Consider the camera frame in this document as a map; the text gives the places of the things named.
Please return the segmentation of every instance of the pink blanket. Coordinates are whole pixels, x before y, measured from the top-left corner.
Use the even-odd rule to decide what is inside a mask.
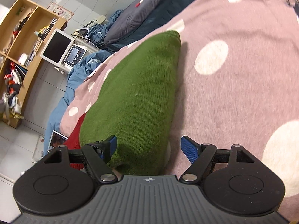
[[[61,132],[70,135],[126,55],[170,29],[180,33],[182,46],[165,173],[180,176],[190,165],[180,150],[183,135],[224,149],[241,144],[283,180],[280,212],[299,219],[299,24],[285,0],[196,0],[88,77]]]

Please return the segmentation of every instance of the white monitor frame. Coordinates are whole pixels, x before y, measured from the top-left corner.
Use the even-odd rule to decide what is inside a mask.
[[[55,35],[55,33],[60,33],[63,36],[69,38],[71,40],[70,44],[68,45],[68,47],[66,48],[65,52],[63,53],[61,59],[59,60],[59,63],[57,64],[55,61],[49,59],[48,57],[44,56],[44,52],[47,49],[48,44],[51,42],[51,39],[53,38],[53,36]],[[68,51],[70,50],[71,46],[74,44],[74,38],[71,37],[70,35],[66,34],[65,32],[62,32],[60,29],[56,28],[53,33],[51,34],[51,37],[49,38],[49,40],[47,41],[47,43],[45,44],[44,48],[41,51],[40,57],[43,58],[44,60],[52,63],[55,66],[60,67],[61,63],[64,61],[64,58],[66,57]]]

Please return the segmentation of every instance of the wooden shelf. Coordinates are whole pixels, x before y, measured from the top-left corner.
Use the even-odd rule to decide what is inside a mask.
[[[9,44],[15,26],[20,20],[23,20],[31,11],[32,13],[30,14],[27,22],[24,24],[24,26],[16,36],[12,46],[6,53],[4,53],[2,50]],[[28,67],[21,65],[18,62],[20,56],[23,53],[30,55],[33,46],[36,40],[38,39],[38,37],[34,34],[34,31],[39,31],[45,26],[48,26],[53,20],[53,18],[57,18],[58,21],[53,26],[47,37],[44,39],[44,42],[39,46],[39,49],[33,61],[30,63]],[[55,28],[61,29],[65,22],[66,20],[64,18],[59,17],[58,15],[46,10],[45,8],[39,6],[38,4],[30,0],[17,0],[11,7],[9,13],[6,15],[2,23],[0,24],[0,55],[3,55],[5,57],[3,67],[0,70],[0,95],[2,95],[4,91],[6,91],[4,75],[6,71],[9,69],[10,62],[12,61],[17,65],[25,68],[27,70],[27,73],[23,80],[23,85],[18,95],[18,99],[22,102],[22,114],[24,113],[31,88],[41,67],[40,53],[44,48],[44,45],[49,40]],[[15,128],[19,125],[19,123],[20,120],[17,119],[11,119],[10,121],[10,125]]]

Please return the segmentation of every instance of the green cloth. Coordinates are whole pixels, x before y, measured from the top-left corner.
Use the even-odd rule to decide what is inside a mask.
[[[179,33],[167,31],[127,55],[109,73],[87,112],[81,146],[116,135],[110,168],[122,174],[159,174],[174,113],[180,47]]]

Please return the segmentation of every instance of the gray ribbed plate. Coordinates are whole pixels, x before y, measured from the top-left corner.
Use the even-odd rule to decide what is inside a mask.
[[[124,176],[100,187],[84,207],[61,216],[20,215],[14,224],[286,224],[278,213],[241,217],[211,205],[195,185],[175,176]]]

